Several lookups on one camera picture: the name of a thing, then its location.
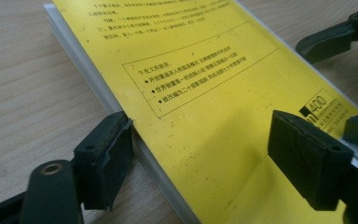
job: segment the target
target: book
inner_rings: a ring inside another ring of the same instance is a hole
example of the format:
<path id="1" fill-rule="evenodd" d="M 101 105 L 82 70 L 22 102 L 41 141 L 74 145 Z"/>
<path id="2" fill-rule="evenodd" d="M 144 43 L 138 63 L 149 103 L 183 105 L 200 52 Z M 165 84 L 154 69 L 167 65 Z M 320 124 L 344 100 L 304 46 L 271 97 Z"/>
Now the book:
<path id="1" fill-rule="evenodd" d="M 337 223 L 267 155 L 272 111 L 340 138 L 358 107 L 231 0 L 54 0 L 54 34 L 185 223 Z"/>

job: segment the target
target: yellow book cover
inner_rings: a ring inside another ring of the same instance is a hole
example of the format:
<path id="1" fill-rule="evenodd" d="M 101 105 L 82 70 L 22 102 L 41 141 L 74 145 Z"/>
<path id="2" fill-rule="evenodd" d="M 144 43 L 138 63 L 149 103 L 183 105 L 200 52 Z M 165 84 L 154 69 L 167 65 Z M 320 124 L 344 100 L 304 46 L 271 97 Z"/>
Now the yellow book cover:
<path id="1" fill-rule="evenodd" d="M 191 210 L 184 221 L 342 221 L 342 205 L 313 211 L 268 157 L 269 125 L 278 109 L 339 138 L 358 109 L 246 8 L 231 0 L 53 2 L 133 119 L 138 153 L 151 155 Z"/>

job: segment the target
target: wood grain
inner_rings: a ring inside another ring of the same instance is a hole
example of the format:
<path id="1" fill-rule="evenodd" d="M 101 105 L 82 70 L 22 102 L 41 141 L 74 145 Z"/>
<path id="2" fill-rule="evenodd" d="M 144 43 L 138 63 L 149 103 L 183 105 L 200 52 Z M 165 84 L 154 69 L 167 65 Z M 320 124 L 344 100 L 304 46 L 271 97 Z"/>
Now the wood grain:
<path id="1" fill-rule="evenodd" d="M 0 202 L 26 190 L 45 161 L 71 159 L 73 148 L 106 115 L 57 42 L 42 0 L 0 0 Z M 358 9 L 350 0 L 241 0 L 288 45 Z M 316 64 L 358 104 L 358 43 Z M 179 223 L 134 160 L 113 212 L 85 212 L 87 223 Z"/>

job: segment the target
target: table surface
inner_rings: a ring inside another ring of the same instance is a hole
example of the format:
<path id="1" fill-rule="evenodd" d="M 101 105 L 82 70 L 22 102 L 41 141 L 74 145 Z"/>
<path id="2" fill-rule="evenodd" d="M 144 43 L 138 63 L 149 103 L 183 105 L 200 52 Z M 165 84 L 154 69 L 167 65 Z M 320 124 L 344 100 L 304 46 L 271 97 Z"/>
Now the table surface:
<path id="1" fill-rule="evenodd" d="M 240 0 L 293 47 L 345 21 L 358 0 Z M 48 0 L 0 0 L 0 202 L 26 190 L 41 163 L 70 160 L 106 113 L 51 32 Z M 316 68 L 358 104 L 358 43 Z M 84 213 L 87 223 L 180 223 L 135 159 L 113 212 Z"/>

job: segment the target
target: wooden table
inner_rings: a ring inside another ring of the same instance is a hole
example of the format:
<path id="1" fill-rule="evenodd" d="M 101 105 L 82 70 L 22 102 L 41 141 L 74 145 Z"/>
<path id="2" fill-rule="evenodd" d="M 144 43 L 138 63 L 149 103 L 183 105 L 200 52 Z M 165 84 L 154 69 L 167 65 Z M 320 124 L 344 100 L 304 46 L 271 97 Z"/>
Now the wooden table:
<path id="1" fill-rule="evenodd" d="M 51 32 L 47 1 L 0 0 L 0 202 L 25 191 L 39 164 L 70 160 L 106 115 Z M 358 0 L 240 2 L 291 47 L 358 9 Z M 358 43 L 316 68 L 358 104 Z M 113 212 L 84 216 L 87 223 L 180 222 L 137 160 Z"/>

